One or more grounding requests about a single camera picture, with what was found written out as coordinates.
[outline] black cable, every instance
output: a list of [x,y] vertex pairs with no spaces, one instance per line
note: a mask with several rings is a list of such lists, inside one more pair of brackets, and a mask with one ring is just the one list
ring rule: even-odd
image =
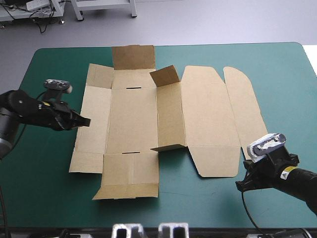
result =
[[[45,93],[45,92],[39,94],[35,99],[38,100],[38,99],[40,98],[40,96],[42,96],[44,93]],[[22,137],[22,135],[23,135],[23,133],[24,133],[24,131],[25,131],[25,128],[26,128],[26,124],[23,125],[23,128],[22,128],[22,130],[21,130],[21,132],[20,132],[20,135],[19,135],[19,137],[17,138],[17,140],[15,141],[13,147],[11,148],[11,151],[12,151],[12,150],[16,147],[16,145],[19,143],[19,141],[20,141],[20,139],[21,139],[21,137]]]
[[[35,99],[38,100],[45,92],[42,92],[41,94],[39,94]],[[26,128],[26,124],[24,124],[21,133],[19,135],[19,137],[17,138],[14,146],[12,147],[11,151],[15,148],[15,146],[18,144],[19,140],[21,139],[24,131]],[[4,232],[5,232],[5,238],[9,238],[9,230],[8,230],[8,224],[7,224],[7,216],[6,216],[6,212],[5,212],[5,205],[4,205],[4,198],[3,198],[3,193],[1,190],[1,186],[0,186],[0,202],[1,202],[1,208],[2,208],[2,216],[3,216],[3,223],[4,223]]]
[[1,5],[4,9],[5,9],[5,11],[9,14],[9,16],[13,19],[13,20],[15,20],[15,18],[11,15],[11,13],[5,8],[5,6],[3,6],[3,5]]
[[7,219],[6,219],[7,216],[6,216],[6,212],[5,212],[4,198],[3,198],[1,186],[0,186],[0,201],[1,201],[3,223],[4,223],[4,234],[5,234],[5,238],[9,238],[8,223],[7,223]]
[[[249,170],[246,171],[246,175],[244,177],[245,180],[249,179],[251,177],[252,174],[249,174]],[[241,192],[241,198],[242,198],[242,203],[243,203],[243,207],[244,207],[244,210],[246,211],[251,223],[253,224],[253,226],[257,229],[257,231],[262,234],[264,237],[266,238],[272,238],[272,236],[266,234],[256,223],[255,221],[253,220],[251,214],[249,213],[249,210],[248,210],[248,207],[247,207],[247,204],[246,204],[246,201],[244,199],[244,192],[242,191]]]
[[52,10],[52,12],[51,12],[51,14],[50,14],[50,16],[49,16],[49,20],[48,20],[47,24],[45,25],[44,30],[42,30],[42,28],[41,28],[41,26],[39,25],[39,23],[35,22],[35,24],[38,26],[38,28],[39,28],[41,34],[43,34],[44,32],[46,32],[46,29],[47,29],[48,25],[51,25],[51,20],[52,20],[52,17],[53,17],[53,15],[54,15],[54,12],[55,12],[55,9]]

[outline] green table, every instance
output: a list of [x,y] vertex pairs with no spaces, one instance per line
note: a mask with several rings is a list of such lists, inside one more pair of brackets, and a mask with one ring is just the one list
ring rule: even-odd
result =
[[[159,46],[157,68],[174,64],[210,65],[223,77],[230,65],[252,81],[270,132],[283,132],[288,150],[301,167],[317,171],[317,80],[297,43]],[[80,111],[88,63],[112,66],[111,48],[40,49],[35,52],[21,89],[35,97],[45,79],[70,81],[64,95]],[[158,198],[92,201],[101,175],[69,174],[76,131],[55,132],[28,126],[16,147],[0,163],[8,223],[11,227],[111,227],[114,223],[188,222],[190,227],[252,227],[235,178],[199,177],[187,149],[160,153]],[[250,191],[246,202],[261,227],[315,227],[306,204],[274,189]]]

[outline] cardboard flap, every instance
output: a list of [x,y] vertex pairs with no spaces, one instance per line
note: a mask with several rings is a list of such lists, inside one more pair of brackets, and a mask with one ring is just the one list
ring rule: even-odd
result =
[[110,106],[111,89],[85,87],[81,115],[90,118],[91,123],[77,130],[70,172],[102,173]]
[[187,145],[240,146],[227,89],[215,69],[187,66],[181,85]]
[[180,82],[176,69],[173,65],[153,71],[150,75],[157,87]]
[[237,176],[240,146],[188,146],[188,148],[200,176]]
[[155,68],[154,46],[112,47],[114,69]]
[[156,88],[150,76],[153,70],[115,70],[112,89]]
[[168,84],[157,89],[158,147],[163,151],[169,145],[186,146],[180,83]]
[[86,85],[110,89],[114,77],[113,72],[112,67],[90,63]]
[[186,67],[181,84],[186,143],[199,174],[236,176],[240,141],[225,84],[201,66]]
[[105,154],[101,188],[94,199],[157,197],[157,152]]
[[69,172],[70,173],[103,173],[104,154],[73,152]]
[[247,146],[266,135],[267,129],[248,77],[232,67],[223,72],[244,156],[250,159]]
[[150,152],[158,146],[156,88],[112,91],[106,153]]
[[217,71],[209,66],[186,66],[182,77],[182,85],[192,84],[223,84]]
[[158,197],[158,195],[158,183],[109,185],[102,186],[93,200]]

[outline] cardboard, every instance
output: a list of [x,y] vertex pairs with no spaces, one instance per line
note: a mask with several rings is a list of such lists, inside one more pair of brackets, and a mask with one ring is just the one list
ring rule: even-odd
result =
[[240,144],[266,131],[243,73],[226,67],[225,84],[212,67],[187,66],[180,81],[172,65],[155,71],[153,46],[112,54],[114,68],[89,66],[81,114],[92,122],[69,169],[103,174],[94,200],[157,197],[159,151],[188,147],[201,176],[237,175]]
[[155,68],[154,46],[112,47],[114,69]]
[[243,153],[249,160],[247,146],[266,135],[267,129],[248,77],[232,67],[223,72]]
[[69,171],[103,173],[93,199],[157,197],[159,157],[150,150],[158,146],[154,48],[112,52],[115,69],[89,66],[81,114],[93,122],[78,129]]
[[106,154],[101,188],[93,198],[157,197],[159,160],[156,152]]
[[[173,75],[174,79],[177,74],[171,66],[151,73],[154,81],[163,78],[163,75]],[[173,112],[164,118],[164,123],[158,123],[158,134],[160,135],[160,130],[165,132],[168,128],[169,133],[162,133],[164,140],[170,141],[170,144],[188,146],[201,176],[236,176],[240,142],[226,86],[217,72],[211,67],[187,66],[181,82],[163,87],[177,90],[170,93],[173,95],[170,98],[158,96],[158,120],[160,121],[161,114],[167,114],[165,111],[169,108]],[[162,113],[159,110],[161,104],[164,108]],[[162,147],[153,150],[173,149],[166,148],[167,143],[159,142],[159,145]]]

